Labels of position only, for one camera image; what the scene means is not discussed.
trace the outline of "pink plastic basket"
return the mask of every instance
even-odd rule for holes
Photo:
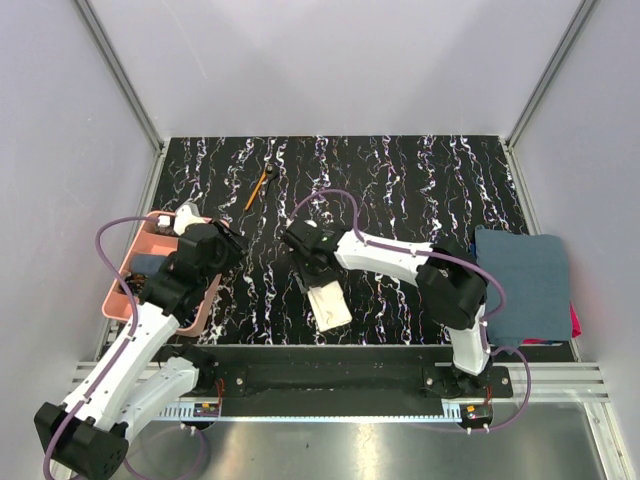
[[[151,212],[149,217],[158,217],[160,215],[174,216],[170,212]],[[125,277],[130,273],[129,265],[134,255],[138,253],[149,253],[154,255],[169,255],[178,248],[178,239],[176,237],[168,237],[166,235],[156,235],[155,225],[151,222],[142,222],[140,229],[136,234],[136,238],[133,240],[131,248],[127,252],[127,256],[124,262],[120,266],[120,275]],[[213,300],[216,297],[218,291],[218,285],[220,283],[220,275],[218,275],[207,293],[204,296],[204,300],[200,304],[198,309],[198,315],[196,316],[193,324],[187,328],[180,328],[176,332],[178,335],[184,335],[186,337],[197,337],[204,330],[207,318],[209,317],[209,310],[213,304]],[[128,322],[131,317],[131,305],[124,293],[120,293],[118,288],[118,282],[113,281],[111,289],[107,294],[107,298],[102,304],[102,313],[107,318],[113,318],[119,322]]]

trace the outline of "white wall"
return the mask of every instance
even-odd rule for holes
[[[579,0],[92,0],[156,128],[507,135]]]
[[[110,278],[96,229],[135,213],[151,148],[71,1],[0,6],[4,478],[38,478],[33,416],[93,352]],[[107,253],[122,258],[129,230]]]
[[[544,232],[569,250],[581,351],[640,471],[640,3],[600,2],[516,145]]]

